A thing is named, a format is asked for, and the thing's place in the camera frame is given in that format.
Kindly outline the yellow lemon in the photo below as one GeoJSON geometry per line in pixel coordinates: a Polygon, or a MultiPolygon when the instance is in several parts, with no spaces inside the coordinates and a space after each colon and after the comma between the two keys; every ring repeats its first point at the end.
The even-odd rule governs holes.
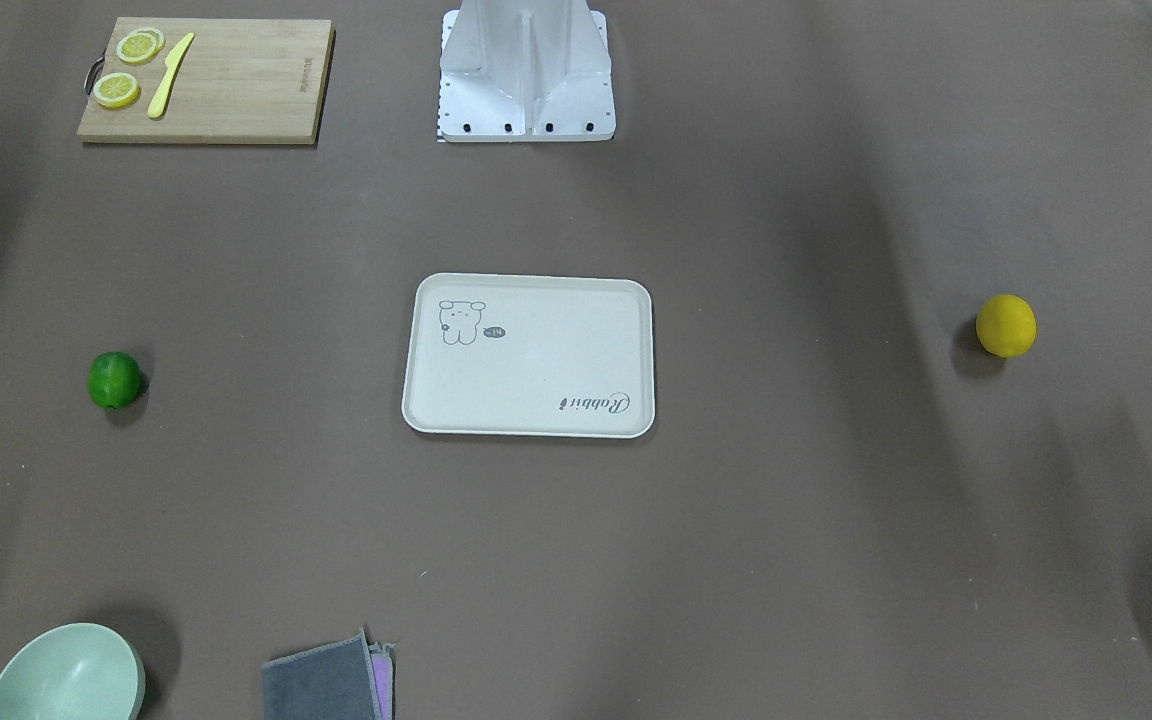
{"type": "Polygon", "coordinates": [[[1032,306],[1014,293],[1000,293],[984,302],[975,314],[973,328],[983,350],[1002,359],[1026,354],[1038,331],[1032,306]]]}

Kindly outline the green lime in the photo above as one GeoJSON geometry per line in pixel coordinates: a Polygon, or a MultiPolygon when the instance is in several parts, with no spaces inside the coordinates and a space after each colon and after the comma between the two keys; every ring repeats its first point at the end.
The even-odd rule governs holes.
{"type": "Polygon", "coordinates": [[[88,369],[88,396],[94,406],[118,410],[141,397],[141,364],[129,354],[111,351],[97,355],[88,369]]]}

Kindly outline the cream rabbit tray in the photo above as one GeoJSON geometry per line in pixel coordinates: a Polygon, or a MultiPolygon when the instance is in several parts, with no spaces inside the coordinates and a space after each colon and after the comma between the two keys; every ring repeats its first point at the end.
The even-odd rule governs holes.
{"type": "Polygon", "coordinates": [[[652,296],[631,279],[431,274],[401,411],[429,434],[643,437],[657,415],[652,296]]]}

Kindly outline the white metal column base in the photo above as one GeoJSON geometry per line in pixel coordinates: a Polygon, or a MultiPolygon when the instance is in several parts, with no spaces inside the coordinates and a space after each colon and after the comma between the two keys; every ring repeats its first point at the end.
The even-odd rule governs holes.
{"type": "Polygon", "coordinates": [[[616,135],[608,23],[585,1],[463,1],[440,29],[438,141],[616,135]]]}

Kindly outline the pink folded cloth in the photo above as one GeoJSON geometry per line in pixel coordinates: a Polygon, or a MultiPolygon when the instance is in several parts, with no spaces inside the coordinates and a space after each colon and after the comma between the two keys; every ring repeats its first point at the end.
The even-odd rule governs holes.
{"type": "Polygon", "coordinates": [[[394,665],[392,644],[370,644],[369,660],[372,669],[372,684],[376,689],[376,706],[378,706],[380,719],[392,720],[394,717],[394,679],[396,679],[396,665],[394,665]]]}

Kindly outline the grey folded cloth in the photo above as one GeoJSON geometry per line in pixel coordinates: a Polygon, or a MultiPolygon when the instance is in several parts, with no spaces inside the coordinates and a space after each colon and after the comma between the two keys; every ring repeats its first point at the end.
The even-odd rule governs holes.
{"type": "Polygon", "coordinates": [[[265,719],[380,719],[365,632],[262,665],[265,719]]]}

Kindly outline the bamboo cutting board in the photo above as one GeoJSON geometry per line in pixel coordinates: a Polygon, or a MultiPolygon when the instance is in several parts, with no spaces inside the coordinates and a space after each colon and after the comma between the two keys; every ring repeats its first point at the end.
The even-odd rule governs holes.
{"type": "Polygon", "coordinates": [[[335,28],[326,18],[115,20],[103,73],[131,73],[141,97],[123,109],[105,109],[90,97],[77,136],[86,143],[191,143],[191,145],[314,145],[332,67],[335,28]],[[165,46],[145,65],[115,54],[120,38],[141,26],[159,28],[165,46]],[[147,119],[147,103],[162,78],[164,60],[195,32],[164,118],[147,119]]]}

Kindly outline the yellow plastic knife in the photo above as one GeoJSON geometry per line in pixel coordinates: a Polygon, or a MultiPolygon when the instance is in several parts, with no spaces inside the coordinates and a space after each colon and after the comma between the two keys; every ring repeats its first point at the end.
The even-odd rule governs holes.
{"type": "Polygon", "coordinates": [[[166,106],[170,103],[172,91],[175,81],[177,81],[177,74],[180,65],[188,53],[189,46],[195,41],[195,32],[187,32],[177,44],[175,44],[169,54],[166,55],[164,60],[165,70],[159,86],[156,88],[154,94],[152,94],[150,103],[147,103],[147,119],[159,120],[164,118],[166,113],[166,106]]]}

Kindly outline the lemon slice lower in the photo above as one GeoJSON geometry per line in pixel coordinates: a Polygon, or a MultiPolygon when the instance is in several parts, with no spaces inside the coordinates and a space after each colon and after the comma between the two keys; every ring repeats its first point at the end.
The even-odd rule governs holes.
{"type": "Polygon", "coordinates": [[[141,97],[141,81],[131,73],[108,73],[93,82],[90,96],[101,108],[127,108],[141,97]]]}

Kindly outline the lemon slice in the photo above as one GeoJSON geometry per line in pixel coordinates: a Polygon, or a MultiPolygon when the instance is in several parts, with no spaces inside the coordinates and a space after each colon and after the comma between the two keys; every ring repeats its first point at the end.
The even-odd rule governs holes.
{"type": "Polygon", "coordinates": [[[108,73],[93,82],[90,96],[101,108],[127,108],[141,97],[141,81],[131,73],[108,73]]]}
{"type": "Polygon", "coordinates": [[[126,65],[145,65],[156,58],[165,45],[165,35],[156,26],[141,26],[120,38],[115,54],[126,65]]]}

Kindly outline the lemon slice upper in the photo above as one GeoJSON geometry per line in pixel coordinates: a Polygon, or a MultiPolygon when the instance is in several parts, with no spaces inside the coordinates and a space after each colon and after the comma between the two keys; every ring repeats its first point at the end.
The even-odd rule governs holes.
{"type": "Polygon", "coordinates": [[[115,54],[126,65],[145,65],[156,58],[165,45],[165,35],[156,26],[141,26],[120,38],[115,54]]]}

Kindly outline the mint green bowl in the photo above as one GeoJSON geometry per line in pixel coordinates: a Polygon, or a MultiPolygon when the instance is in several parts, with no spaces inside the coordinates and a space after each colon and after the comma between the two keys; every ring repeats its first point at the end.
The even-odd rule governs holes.
{"type": "Polygon", "coordinates": [[[137,719],[146,688],[141,653],[123,635],[56,626],[0,670],[0,719],[137,719]]]}

